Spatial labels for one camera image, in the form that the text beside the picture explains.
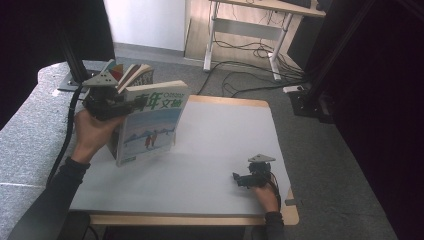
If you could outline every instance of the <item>wall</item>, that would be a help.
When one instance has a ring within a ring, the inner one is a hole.
[[[113,41],[184,51],[190,0],[104,0]]]

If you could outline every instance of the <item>cable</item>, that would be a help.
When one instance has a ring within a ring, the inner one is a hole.
[[[264,20],[264,18],[266,18],[266,16],[268,16],[268,12],[269,12],[269,11],[265,11],[265,16],[264,16],[263,18],[261,18],[261,20],[259,20],[259,22],[258,22],[258,23],[261,23],[261,22],[262,22],[262,20]]]
[[[253,50],[253,55],[256,56],[256,57],[259,57],[259,58],[267,58],[268,59],[269,58],[268,53],[273,53],[273,51],[271,50],[272,48],[270,46],[262,43],[262,42],[248,43],[248,44],[240,45],[240,46],[234,46],[234,45],[231,45],[227,42],[217,41],[216,39],[215,39],[214,42],[217,43],[218,46],[223,47],[223,48],[236,48],[236,49],[240,49],[240,50]],[[255,44],[259,44],[259,47],[258,48],[245,48],[247,46],[251,46],[251,45],[255,45]],[[265,56],[262,56],[260,54],[261,51],[265,52]],[[293,66],[290,66],[289,64],[287,64],[283,54],[279,53],[277,60],[280,64],[280,67],[283,70],[293,73],[294,75],[297,76],[298,79],[303,77],[304,72],[300,68],[293,67]]]
[[[90,230],[91,230],[91,232],[92,232],[92,233],[93,233],[93,235],[94,235],[94,238],[95,238],[96,240],[99,240],[99,235],[97,234],[96,230],[94,230],[94,228],[93,228],[92,226],[88,226],[88,229],[90,229]]]
[[[260,88],[250,88],[250,89],[244,89],[244,90],[240,90],[240,89],[236,89],[234,86],[232,86],[230,83],[227,83],[226,80],[230,78],[230,76],[235,75],[235,74],[247,74],[249,76],[253,76],[254,78],[264,81],[264,82],[269,82],[274,84],[274,86],[267,86],[267,87],[260,87]],[[271,90],[271,89],[277,89],[277,88],[282,88],[282,87],[287,87],[289,85],[297,85],[303,82],[289,82],[286,84],[283,83],[277,83],[275,81],[269,80],[269,79],[264,79],[264,78],[260,78],[258,76],[256,76],[255,74],[252,73],[248,73],[248,72],[231,72],[229,74],[227,74],[227,76],[224,78],[224,80],[222,81],[221,84],[221,96],[224,97],[225,93],[224,90],[226,90],[227,92],[231,93],[231,97],[235,97],[237,94],[242,93],[242,92],[249,92],[249,91],[259,91],[259,90]],[[231,87],[232,90],[234,90],[234,92],[230,91],[229,89],[227,89],[228,87]]]
[[[259,173],[259,175],[267,182],[267,183],[269,183],[269,185],[271,186],[271,188],[272,188],[272,190],[274,191],[274,195],[275,195],[275,197],[277,198],[277,203],[278,203],[278,211],[280,212],[281,211],[281,196],[280,196],[280,189],[278,188],[278,183],[277,184],[275,184],[274,182],[272,182],[272,180],[271,179],[268,179],[264,174],[262,174],[261,172],[258,172]],[[275,181],[277,181],[277,179],[275,178],[275,175],[271,172],[271,171],[269,171],[269,172],[267,172],[267,173],[269,173],[270,175],[272,175],[273,177],[274,177],[274,179],[275,179]]]
[[[234,4],[231,4],[231,7],[233,8],[233,16],[236,18],[236,20],[238,20],[236,14],[234,13]]]
[[[267,25],[269,25],[269,23],[271,22],[272,14],[273,14],[273,12],[272,12],[271,10],[269,10],[269,16],[268,16],[268,22],[267,22]]]
[[[68,110],[68,125],[66,129],[66,137],[65,141],[63,142],[62,149],[60,149],[59,155],[57,156],[53,167],[50,171],[49,177],[47,178],[46,186],[50,184],[50,182],[53,179],[53,176],[55,175],[57,168],[59,167],[60,162],[62,161],[63,155],[65,155],[66,149],[68,148],[69,142],[71,141],[72,137],[72,130],[74,128],[74,115],[75,115],[75,107],[77,105],[78,97],[81,93],[82,85],[79,85],[77,90],[75,90],[71,103],[69,104],[69,110]]]
[[[222,65],[222,64],[233,64],[233,65],[237,65],[237,66],[245,66],[245,67],[256,68],[256,69],[259,69],[259,70],[262,70],[262,71],[265,71],[265,72],[269,72],[269,73],[273,73],[273,74],[278,74],[278,75],[280,75],[281,77],[283,77],[286,81],[288,81],[287,79],[290,79],[290,78],[291,78],[290,76],[287,76],[286,74],[276,73],[276,72],[273,72],[272,70],[268,70],[268,69],[265,69],[265,68],[261,68],[261,67],[258,67],[258,66],[252,65],[252,64],[242,63],[242,62],[237,62],[237,61],[225,61],[225,62],[220,62],[220,63],[216,64],[216,65],[215,65],[215,66],[211,69],[211,71],[209,72],[208,76],[206,77],[206,80],[204,81],[204,83],[203,83],[202,87],[200,88],[200,90],[197,92],[197,94],[196,94],[196,95],[200,95],[200,94],[202,93],[202,91],[205,89],[206,85],[208,84],[208,82],[209,82],[209,80],[210,80],[210,77],[212,76],[212,73],[215,71],[215,69],[217,69],[217,67],[218,67],[218,66],[220,66],[220,65]],[[291,84],[288,84],[288,85],[285,85],[285,86],[294,85],[294,84],[298,84],[298,83],[297,83],[297,82],[296,82],[296,83],[291,83]],[[259,90],[259,89],[242,90],[241,92],[254,91],[254,90]]]

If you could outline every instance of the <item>desk leg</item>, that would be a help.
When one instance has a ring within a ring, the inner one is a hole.
[[[203,63],[203,71],[209,72],[211,70],[211,61],[212,61],[212,44],[213,44],[213,36],[215,34],[215,19],[218,15],[217,2],[212,3],[212,17],[209,20],[209,42],[206,46],[206,54],[205,54],[205,62]]]
[[[277,57],[278,57],[278,54],[280,53],[280,48],[283,45],[283,41],[284,41],[284,38],[286,37],[286,33],[289,30],[289,25],[290,25],[292,17],[293,17],[293,14],[291,13],[287,14],[287,18],[283,24],[283,29],[281,30],[280,37],[278,38],[277,46],[274,48],[274,52],[268,53],[269,63],[271,64],[271,69],[274,72],[275,81],[281,81],[280,71],[278,70]]]

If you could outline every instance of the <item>hand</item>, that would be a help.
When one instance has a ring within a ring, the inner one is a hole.
[[[84,109],[75,115],[77,145],[72,160],[88,164],[94,154],[110,139],[113,130],[125,120],[126,116],[99,121]]]
[[[277,197],[269,183],[263,187],[251,187],[251,189],[255,192],[265,212],[278,212]]]

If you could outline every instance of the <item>white desk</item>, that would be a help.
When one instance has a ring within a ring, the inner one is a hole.
[[[211,0],[212,4],[212,17],[210,19],[210,33],[209,41],[206,46],[205,61],[203,65],[203,70],[208,72],[211,68],[212,60],[212,44],[213,36],[215,32],[231,33],[241,36],[249,36],[256,38],[264,38],[277,41],[276,47],[273,53],[268,54],[269,61],[271,64],[271,69],[274,72],[274,79],[276,81],[281,81],[281,76],[278,74],[278,63],[276,58],[280,52],[281,45],[283,44],[284,38],[286,36],[287,30],[289,28],[293,14],[310,16],[310,17],[325,17],[325,12],[317,11],[316,5],[317,1],[312,0],[311,8],[303,8],[293,4],[277,1],[277,0]],[[218,3],[228,3],[246,7],[253,7],[265,10],[272,10],[278,12],[286,12],[287,17],[284,21],[283,27],[272,27],[254,23],[246,23],[240,21],[234,21],[229,19],[217,18],[218,15]]]
[[[93,224],[263,224],[253,193],[232,179],[232,172],[249,174],[247,159],[257,153],[276,158],[280,195],[293,198],[267,103],[191,96],[169,153],[117,168],[103,148],[71,209],[90,212]],[[286,224],[299,221],[295,206],[283,202],[282,212]]]

